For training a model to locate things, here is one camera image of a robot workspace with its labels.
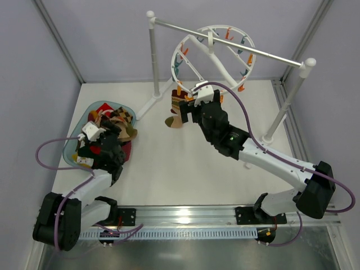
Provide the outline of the maroon olive striped sock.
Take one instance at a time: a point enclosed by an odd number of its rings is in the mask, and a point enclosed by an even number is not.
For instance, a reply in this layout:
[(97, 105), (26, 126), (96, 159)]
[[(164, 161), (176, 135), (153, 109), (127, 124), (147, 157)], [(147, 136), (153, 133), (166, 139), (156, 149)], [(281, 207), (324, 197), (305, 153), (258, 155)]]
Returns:
[(182, 128), (182, 118), (181, 118), (181, 112), (179, 108), (179, 103), (181, 101), (185, 101), (188, 93), (183, 90), (172, 90), (171, 94), (171, 113), (173, 116), (170, 116), (165, 119), (165, 124), (169, 128)]

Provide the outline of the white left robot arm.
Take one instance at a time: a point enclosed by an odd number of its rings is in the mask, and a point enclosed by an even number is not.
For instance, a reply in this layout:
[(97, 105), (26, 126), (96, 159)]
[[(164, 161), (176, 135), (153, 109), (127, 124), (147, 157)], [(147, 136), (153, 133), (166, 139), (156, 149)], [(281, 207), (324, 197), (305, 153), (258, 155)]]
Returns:
[(71, 250), (89, 227), (112, 225), (118, 214), (117, 201), (101, 196), (123, 170), (126, 155), (116, 134), (107, 131), (94, 142), (87, 139), (78, 154), (93, 160), (92, 167), (84, 168), (89, 177), (70, 191), (46, 194), (32, 234), (33, 240), (61, 251)]

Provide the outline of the beige patchwork argyle sock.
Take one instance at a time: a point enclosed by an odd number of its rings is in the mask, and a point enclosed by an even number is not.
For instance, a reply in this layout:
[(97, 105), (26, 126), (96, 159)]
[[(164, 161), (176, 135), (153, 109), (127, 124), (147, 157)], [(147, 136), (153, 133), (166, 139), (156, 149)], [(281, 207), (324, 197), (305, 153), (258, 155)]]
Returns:
[(120, 129), (120, 133), (118, 135), (118, 140), (120, 142), (128, 142), (137, 137), (138, 130), (133, 128), (131, 123), (117, 121), (114, 125)]

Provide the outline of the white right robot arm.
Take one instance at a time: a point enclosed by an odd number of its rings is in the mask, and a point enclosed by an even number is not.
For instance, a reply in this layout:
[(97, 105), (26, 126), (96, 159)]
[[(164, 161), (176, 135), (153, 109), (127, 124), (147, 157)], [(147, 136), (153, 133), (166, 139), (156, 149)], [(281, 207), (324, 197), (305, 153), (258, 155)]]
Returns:
[(313, 165), (258, 146), (249, 132), (230, 125), (221, 108), (220, 91), (211, 98), (208, 102), (181, 101), (182, 121), (186, 123), (191, 116), (205, 139), (223, 156), (253, 164), (292, 186), (288, 191), (261, 194), (252, 209), (254, 217), (263, 224), (289, 212), (322, 219), (335, 192), (328, 179), (333, 176), (331, 166), (324, 162)]

